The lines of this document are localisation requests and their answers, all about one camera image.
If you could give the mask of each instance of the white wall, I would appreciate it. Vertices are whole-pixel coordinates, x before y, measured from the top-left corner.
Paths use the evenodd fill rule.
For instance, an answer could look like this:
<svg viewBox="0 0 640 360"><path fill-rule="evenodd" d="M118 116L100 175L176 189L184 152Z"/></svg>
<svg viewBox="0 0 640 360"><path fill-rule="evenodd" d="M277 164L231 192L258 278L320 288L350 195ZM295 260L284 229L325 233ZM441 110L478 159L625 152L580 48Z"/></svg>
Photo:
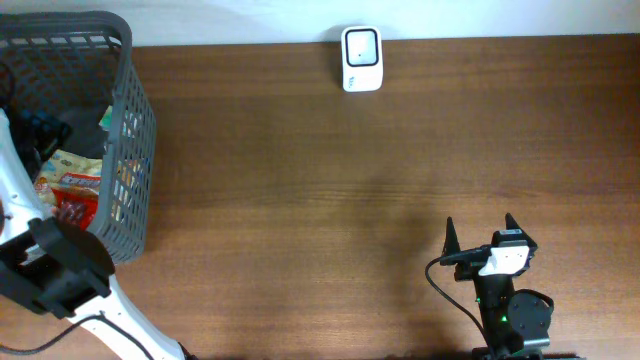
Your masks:
<svg viewBox="0 0 640 360"><path fill-rule="evenodd" d="M347 25L383 39L640 32L640 0L3 0L5 13L109 10L134 45L338 40Z"/></svg>

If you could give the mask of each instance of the wooden tabletop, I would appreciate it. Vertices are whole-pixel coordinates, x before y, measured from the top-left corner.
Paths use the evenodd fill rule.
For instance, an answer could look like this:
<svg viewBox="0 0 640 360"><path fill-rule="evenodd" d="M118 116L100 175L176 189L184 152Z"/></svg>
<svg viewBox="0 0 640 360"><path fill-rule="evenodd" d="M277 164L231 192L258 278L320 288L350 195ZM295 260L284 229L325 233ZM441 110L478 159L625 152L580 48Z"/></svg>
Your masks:
<svg viewBox="0 0 640 360"><path fill-rule="evenodd" d="M640 353L640 38L384 42L345 93L337 44L138 48L158 121L133 302L202 359L369 359L482 346L424 278L511 212L538 242L515 281L553 297L552 352ZM471 283L434 279L477 314ZM0 300L0 342L68 323ZM43 359L112 359L78 331Z"/></svg>

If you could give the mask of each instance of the wooden table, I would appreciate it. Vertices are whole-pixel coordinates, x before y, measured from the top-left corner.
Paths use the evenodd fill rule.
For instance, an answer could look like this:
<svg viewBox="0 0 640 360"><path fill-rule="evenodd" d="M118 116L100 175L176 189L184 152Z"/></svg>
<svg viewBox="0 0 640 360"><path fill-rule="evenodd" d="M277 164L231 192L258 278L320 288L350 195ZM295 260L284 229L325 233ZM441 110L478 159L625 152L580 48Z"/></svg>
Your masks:
<svg viewBox="0 0 640 360"><path fill-rule="evenodd" d="M384 43L373 93L337 44L140 48L158 120L145 254L122 287L202 359L383 358L481 346L424 278L511 212L538 242L516 280L556 300L551 351L640 353L640 38ZM471 283L434 268L474 306ZM0 301L0 341L68 324ZM111 359L79 331L46 359Z"/></svg>

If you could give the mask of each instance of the gray basket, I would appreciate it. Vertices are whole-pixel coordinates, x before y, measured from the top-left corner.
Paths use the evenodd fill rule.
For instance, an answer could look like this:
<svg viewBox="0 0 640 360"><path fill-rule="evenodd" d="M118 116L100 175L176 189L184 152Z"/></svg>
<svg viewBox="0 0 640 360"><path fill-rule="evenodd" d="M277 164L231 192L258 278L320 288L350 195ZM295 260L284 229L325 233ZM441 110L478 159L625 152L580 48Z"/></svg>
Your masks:
<svg viewBox="0 0 640 360"><path fill-rule="evenodd" d="M16 79L11 104L19 110L64 117L87 108L98 108L94 113L101 115L113 106L98 210L87 231L115 263L140 256L156 120L131 62L127 23L102 11L0 15L0 61Z"/></svg>

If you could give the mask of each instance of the basket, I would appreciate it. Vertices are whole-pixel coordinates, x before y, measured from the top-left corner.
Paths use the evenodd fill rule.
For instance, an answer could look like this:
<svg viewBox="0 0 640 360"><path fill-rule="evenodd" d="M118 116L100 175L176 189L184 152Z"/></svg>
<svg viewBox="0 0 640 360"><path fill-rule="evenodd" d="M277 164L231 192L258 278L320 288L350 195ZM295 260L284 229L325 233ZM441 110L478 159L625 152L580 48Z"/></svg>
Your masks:
<svg viewBox="0 0 640 360"><path fill-rule="evenodd" d="M97 108L97 119L79 111L85 118L74 120L95 120L97 126L112 105L109 133L99 145L98 209L87 231L102 241L116 264L140 256L156 120L131 62L127 23L103 11L0 15L0 61L15 78L11 105L18 110L64 118L74 117L74 109ZM5 84L0 91L8 91Z"/></svg>

